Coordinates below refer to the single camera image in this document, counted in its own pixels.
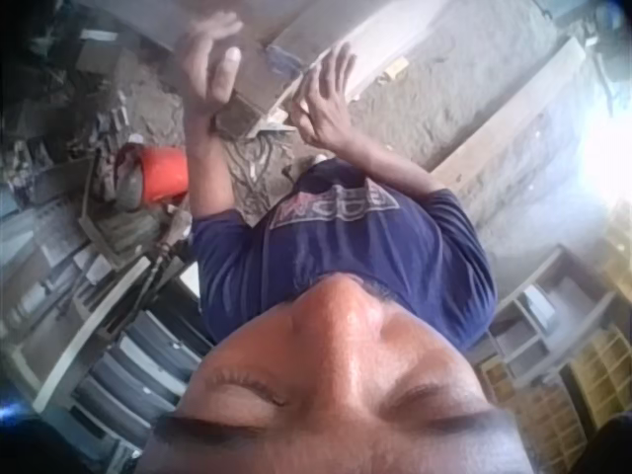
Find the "person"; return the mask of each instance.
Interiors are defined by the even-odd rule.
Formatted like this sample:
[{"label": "person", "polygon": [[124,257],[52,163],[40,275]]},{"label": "person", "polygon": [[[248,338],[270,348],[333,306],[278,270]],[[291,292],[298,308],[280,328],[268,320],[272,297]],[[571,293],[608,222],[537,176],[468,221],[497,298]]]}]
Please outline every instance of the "person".
[{"label": "person", "polygon": [[217,13],[177,52],[201,311],[220,344],[137,472],[530,472],[512,417],[459,352],[494,313],[484,251],[443,184],[353,127],[348,44],[308,72],[291,111],[337,158],[255,227],[235,209],[212,118],[241,53],[208,62],[241,28]]}]

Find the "blue t-shirt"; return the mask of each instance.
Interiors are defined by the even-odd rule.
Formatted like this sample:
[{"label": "blue t-shirt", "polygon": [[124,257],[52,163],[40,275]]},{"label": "blue t-shirt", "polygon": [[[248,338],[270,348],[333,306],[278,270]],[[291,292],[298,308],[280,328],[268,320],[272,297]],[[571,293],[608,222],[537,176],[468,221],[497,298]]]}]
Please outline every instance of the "blue t-shirt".
[{"label": "blue t-shirt", "polygon": [[193,247],[217,342],[333,273],[383,289],[460,350],[496,305],[485,253],[453,193],[416,202],[337,159],[311,168],[254,228],[236,210],[195,220]]}]

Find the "wooden block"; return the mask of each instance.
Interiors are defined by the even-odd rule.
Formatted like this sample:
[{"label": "wooden block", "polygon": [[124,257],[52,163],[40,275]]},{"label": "wooden block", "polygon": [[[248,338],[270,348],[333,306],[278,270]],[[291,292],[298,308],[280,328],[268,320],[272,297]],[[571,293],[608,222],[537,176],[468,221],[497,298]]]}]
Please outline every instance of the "wooden block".
[{"label": "wooden block", "polygon": [[569,39],[531,80],[433,171],[453,191],[460,190],[498,157],[562,90],[586,58]]}]

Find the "dusty ground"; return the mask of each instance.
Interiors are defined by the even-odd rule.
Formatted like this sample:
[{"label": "dusty ground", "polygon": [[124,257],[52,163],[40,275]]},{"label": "dusty ground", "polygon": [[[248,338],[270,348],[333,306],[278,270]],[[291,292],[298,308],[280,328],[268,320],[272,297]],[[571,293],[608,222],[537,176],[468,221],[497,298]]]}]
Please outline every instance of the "dusty ground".
[{"label": "dusty ground", "polygon": [[[432,169],[550,57],[562,36],[531,0],[459,0],[408,54],[411,65],[397,81],[372,85],[352,105],[355,123]],[[160,63],[152,54],[139,59],[128,52],[118,82],[129,95],[135,130],[152,143],[182,145],[182,106],[159,79]],[[593,260],[605,210],[585,192],[579,149],[586,120],[598,107],[602,93],[587,61],[507,153],[460,194],[501,295],[557,243]],[[249,221],[261,216],[263,201],[272,205],[289,191],[280,169],[290,162],[278,147],[256,196],[238,186]]]}]

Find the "skin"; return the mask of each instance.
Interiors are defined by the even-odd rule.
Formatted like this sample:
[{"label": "skin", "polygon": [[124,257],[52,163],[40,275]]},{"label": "skin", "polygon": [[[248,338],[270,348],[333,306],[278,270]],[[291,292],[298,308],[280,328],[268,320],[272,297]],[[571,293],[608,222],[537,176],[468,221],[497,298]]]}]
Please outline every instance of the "skin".
[{"label": "skin", "polygon": [[[226,58],[209,68],[207,58],[218,31],[241,28],[235,22],[218,14],[206,24],[214,31],[193,29],[180,49],[196,217],[234,205],[209,124],[237,68]],[[344,98],[354,62],[347,46],[336,47],[307,75],[292,108],[301,136],[409,196],[441,189],[354,130]],[[215,71],[210,87],[207,71]],[[212,87],[218,82],[228,89]],[[512,419],[488,403],[469,363],[441,334],[357,276],[334,274],[206,356],[176,412],[158,422],[137,472],[531,470]]]}]

